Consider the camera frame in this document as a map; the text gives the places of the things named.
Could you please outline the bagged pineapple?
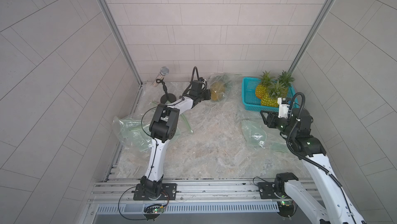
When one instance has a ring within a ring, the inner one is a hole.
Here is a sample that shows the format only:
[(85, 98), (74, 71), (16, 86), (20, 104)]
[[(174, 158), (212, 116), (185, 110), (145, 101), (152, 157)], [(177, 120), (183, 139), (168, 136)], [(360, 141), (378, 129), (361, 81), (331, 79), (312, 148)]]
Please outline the bagged pineapple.
[(210, 86), (211, 100), (220, 101), (225, 97), (226, 87), (221, 81), (214, 82)]

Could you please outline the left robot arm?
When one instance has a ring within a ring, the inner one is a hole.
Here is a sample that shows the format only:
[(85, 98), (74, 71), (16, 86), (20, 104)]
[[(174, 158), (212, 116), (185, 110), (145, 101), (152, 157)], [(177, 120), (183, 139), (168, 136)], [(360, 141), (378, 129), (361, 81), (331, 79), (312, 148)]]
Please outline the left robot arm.
[(138, 192), (151, 199), (158, 199), (162, 192), (163, 166), (170, 140), (177, 131), (179, 116), (202, 101), (210, 100), (211, 92), (203, 78), (191, 81), (178, 100), (159, 104), (149, 126), (152, 151), (145, 175), (140, 180)]

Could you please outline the orange pineapple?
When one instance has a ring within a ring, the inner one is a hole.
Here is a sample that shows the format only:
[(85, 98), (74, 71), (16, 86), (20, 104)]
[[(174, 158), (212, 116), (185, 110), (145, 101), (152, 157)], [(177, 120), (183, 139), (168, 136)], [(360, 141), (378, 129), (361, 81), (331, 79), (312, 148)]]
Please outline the orange pineapple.
[(262, 99), (263, 96), (267, 93), (268, 88), (274, 82), (274, 76), (271, 75), (270, 71), (263, 72), (262, 77), (260, 78), (260, 83), (257, 85), (255, 89), (255, 96), (258, 99)]

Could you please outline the orange pineapple zip bag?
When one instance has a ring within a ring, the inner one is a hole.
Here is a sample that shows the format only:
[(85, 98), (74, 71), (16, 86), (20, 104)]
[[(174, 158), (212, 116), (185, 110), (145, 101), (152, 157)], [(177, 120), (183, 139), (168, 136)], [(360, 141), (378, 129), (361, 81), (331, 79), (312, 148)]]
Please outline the orange pineapple zip bag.
[(178, 125), (182, 124), (184, 131), (193, 133), (184, 113), (193, 108), (193, 100), (180, 97), (173, 103), (161, 104), (153, 101), (154, 115), (149, 125), (149, 136), (162, 143), (172, 140), (177, 133)]

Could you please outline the zip-top bag green pineapple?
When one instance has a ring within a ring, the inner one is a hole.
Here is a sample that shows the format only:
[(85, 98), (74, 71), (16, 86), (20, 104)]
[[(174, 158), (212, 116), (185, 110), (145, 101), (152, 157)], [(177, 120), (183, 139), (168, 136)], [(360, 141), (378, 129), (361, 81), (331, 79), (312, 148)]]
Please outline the zip-top bag green pineapple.
[(149, 134), (149, 123), (132, 117), (113, 118), (112, 130), (121, 145), (135, 152), (146, 152), (152, 148)]

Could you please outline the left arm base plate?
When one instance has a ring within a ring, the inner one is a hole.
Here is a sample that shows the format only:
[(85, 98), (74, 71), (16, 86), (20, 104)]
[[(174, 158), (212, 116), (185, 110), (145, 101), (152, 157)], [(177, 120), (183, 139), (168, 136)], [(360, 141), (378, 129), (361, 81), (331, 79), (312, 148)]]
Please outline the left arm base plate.
[(177, 191), (176, 183), (165, 183), (157, 186), (137, 184), (134, 190), (134, 201), (148, 200), (175, 200)]

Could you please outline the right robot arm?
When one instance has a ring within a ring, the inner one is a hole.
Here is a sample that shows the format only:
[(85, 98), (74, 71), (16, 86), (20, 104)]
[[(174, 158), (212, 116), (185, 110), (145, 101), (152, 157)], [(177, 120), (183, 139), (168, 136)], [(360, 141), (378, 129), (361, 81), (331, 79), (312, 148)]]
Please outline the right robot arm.
[(366, 221), (346, 195), (319, 139), (311, 135), (312, 116), (305, 109), (293, 108), (283, 116), (260, 112), (264, 124), (280, 131), (288, 150), (297, 156), (309, 171), (322, 198), (320, 204), (308, 193), (293, 173), (279, 173), (274, 192), (279, 198), (289, 197), (313, 224), (364, 224)]

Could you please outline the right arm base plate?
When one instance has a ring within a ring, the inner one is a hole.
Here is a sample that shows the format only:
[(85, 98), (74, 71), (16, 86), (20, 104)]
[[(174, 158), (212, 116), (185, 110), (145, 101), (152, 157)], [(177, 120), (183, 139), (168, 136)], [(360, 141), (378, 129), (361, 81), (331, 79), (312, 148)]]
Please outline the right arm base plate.
[(290, 197), (284, 191), (284, 187), (280, 184), (275, 184), (271, 182), (259, 182), (257, 183), (257, 187), (259, 189), (259, 195), (261, 199), (290, 199)]

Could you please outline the yellow pineapple zip bag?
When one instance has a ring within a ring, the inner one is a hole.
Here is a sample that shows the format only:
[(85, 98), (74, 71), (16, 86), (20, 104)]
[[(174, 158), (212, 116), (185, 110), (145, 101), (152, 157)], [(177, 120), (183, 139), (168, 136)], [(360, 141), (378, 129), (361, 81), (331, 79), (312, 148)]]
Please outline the yellow pineapple zip bag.
[(286, 142), (276, 129), (270, 129), (257, 121), (244, 119), (241, 122), (241, 130), (248, 146), (271, 152), (289, 153)]

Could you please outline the yellow pineapple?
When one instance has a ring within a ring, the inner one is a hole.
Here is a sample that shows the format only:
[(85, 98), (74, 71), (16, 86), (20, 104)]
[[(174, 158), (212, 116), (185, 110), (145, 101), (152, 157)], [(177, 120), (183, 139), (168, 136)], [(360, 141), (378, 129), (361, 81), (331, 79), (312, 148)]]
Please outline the yellow pineapple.
[(261, 105), (267, 107), (277, 108), (278, 98), (285, 98), (287, 96), (288, 87), (279, 81), (271, 82), (266, 90), (266, 93), (261, 99)]

